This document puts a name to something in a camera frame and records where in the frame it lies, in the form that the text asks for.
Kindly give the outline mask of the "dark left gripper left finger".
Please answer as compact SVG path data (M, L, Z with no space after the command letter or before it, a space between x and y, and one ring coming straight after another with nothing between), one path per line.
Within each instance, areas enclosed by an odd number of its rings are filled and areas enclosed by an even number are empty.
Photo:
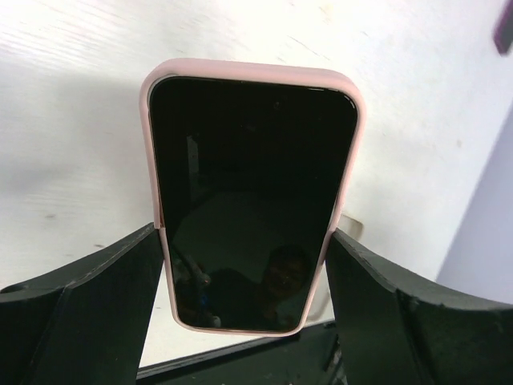
M3 384L133 384L163 265L145 225L1 291Z

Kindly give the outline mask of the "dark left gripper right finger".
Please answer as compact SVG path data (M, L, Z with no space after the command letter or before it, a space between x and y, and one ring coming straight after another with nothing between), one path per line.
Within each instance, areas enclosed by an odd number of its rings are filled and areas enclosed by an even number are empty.
M512 307L441 286L340 230L326 269L350 384L510 384Z

